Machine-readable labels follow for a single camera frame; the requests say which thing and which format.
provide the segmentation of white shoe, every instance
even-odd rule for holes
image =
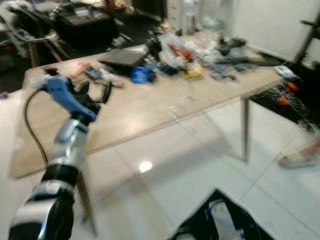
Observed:
[[[287,169],[315,167],[318,164],[315,156],[304,156],[300,152],[283,156],[279,161],[279,165]]]

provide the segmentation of black cable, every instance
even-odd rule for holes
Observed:
[[[34,131],[32,130],[32,128],[30,127],[30,124],[29,124],[29,120],[28,120],[28,106],[29,106],[29,103],[31,101],[31,99],[37,95],[39,92],[43,91],[44,89],[43,88],[39,88],[37,90],[35,90],[33,93],[31,93],[31,95],[27,98],[25,104],[24,104],[24,107],[23,107],[23,119],[24,119],[24,123],[25,123],[25,126],[26,128],[28,129],[31,137],[33,138],[35,144],[37,145],[37,147],[39,148],[40,150],[40,153],[41,153],[41,156],[44,160],[44,163],[46,165],[48,165],[48,157],[46,155],[46,152],[43,148],[43,146],[41,145],[39,139],[37,138],[37,136],[35,135]]]

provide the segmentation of white tile floor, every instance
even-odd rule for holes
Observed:
[[[0,101],[0,239],[42,172],[7,177],[21,92]],[[86,175],[99,230],[94,237],[76,202],[72,239],[164,240],[214,189],[243,205],[275,239],[320,240],[320,166],[286,170],[279,154],[312,136],[251,103],[251,152],[241,160],[241,106],[220,104],[174,125],[88,157]],[[141,173],[142,167],[152,168]]]

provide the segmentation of orange item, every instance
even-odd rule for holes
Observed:
[[[290,94],[294,94],[299,90],[299,87],[293,82],[287,83],[286,86],[285,91]]]
[[[169,47],[176,56],[179,56],[179,49],[177,49],[175,45],[169,43]]]
[[[284,96],[281,96],[281,97],[278,97],[276,99],[277,103],[279,105],[282,105],[282,106],[290,106],[290,102],[284,97]]]
[[[194,58],[192,57],[192,53],[190,50],[183,48],[180,50],[180,52],[190,63],[193,62]]]
[[[86,67],[88,67],[90,65],[90,63],[88,62],[79,62],[78,65],[76,66],[76,68],[74,70],[72,70],[70,76],[72,78],[75,78],[77,76],[79,76],[80,74],[82,74]]]

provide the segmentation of table top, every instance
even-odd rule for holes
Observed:
[[[69,74],[79,62],[89,62],[98,67],[99,56],[101,54],[50,66],[58,68],[62,74]],[[32,80],[43,74],[42,67],[29,69],[25,73],[24,99],[33,91]],[[173,77],[159,75],[154,84],[134,84],[124,78],[125,88],[113,89],[108,103],[102,106],[97,121],[89,126],[86,153],[130,140],[226,100],[248,97],[282,80],[272,67],[259,67],[246,73],[234,71],[230,74],[236,76],[237,82],[215,80],[206,69],[200,80],[187,80],[183,74]],[[99,93],[100,86],[91,83],[90,94],[98,96]],[[68,113],[51,100],[47,93],[40,93],[31,101],[28,115],[31,127],[50,158],[54,138],[63,122],[68,119]],[[45,168],[41,154],[24,124],[22,110],[19,117],[21,119],[17,136],[21,144],[11,159],[11,178],[21,178]]]

